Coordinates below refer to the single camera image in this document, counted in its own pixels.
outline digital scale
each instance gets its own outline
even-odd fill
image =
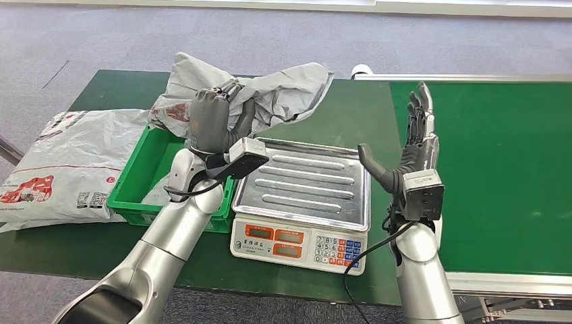
[[[343,273],[367,248],[370,175],[358,152],[257,138],[269,161],[240,180],[233,201],[235,257]],[[349,271],[361,275],[362,258]]]

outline gray carpet floor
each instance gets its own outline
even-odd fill
[[[169,71],[185,51],[236,74],[317,61],[384,74],[572,74],[572,21],[0,4],[0,133],[26,151],[99,69]],[[0,159],[0,182],[12,170]],[[46,323],[91,281],[0,273],[0,324]],[[398,308],[368,307],[373,323]],[[359,323],[347,305],[175,290],[164,323]]]

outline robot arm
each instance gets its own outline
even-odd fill
[[[160,321],[179,272],[211,214],[221,204],[221,182],[228,176],[243,178],[268,161],[264,143],[245,137],[254,118],[252,101],[243,107],[236,127],[227,130],[229,101],[238,91],[235,82],[228,82],[220,88],[197,92],[190,117],[194,124],[206,127],[193,129],[195,141],[173,159],[165,188],[171,201],[127,257],[94,287],[65,306],[53,324]]]
[[[437,253],[444,187],[435,170],[439,141],[434,133],[433,102],[423,82],[418,92],[419,96],[412,92],[409,97],[407,142],[396,169],[377,163],[367,144],[357,149],[364,167],[393,195],[389,226],[384,229],[395,234],[408,227],[391,242],[406,322],[462,324]]]

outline stainless steel tray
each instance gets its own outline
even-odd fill
[[[240,180],[233,209],[342,230],[370,228],[370,175],[348,148],[257,138],[270,161]]]

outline barcode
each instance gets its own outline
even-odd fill
[[[86,208],[88,206],[89,191],[80,192],[78,195],[78,208]]]
[[[107,201],[107,194],[103,192],[94,192],[93,196],[91,196],[90,208],[103,208],[105,201]]]

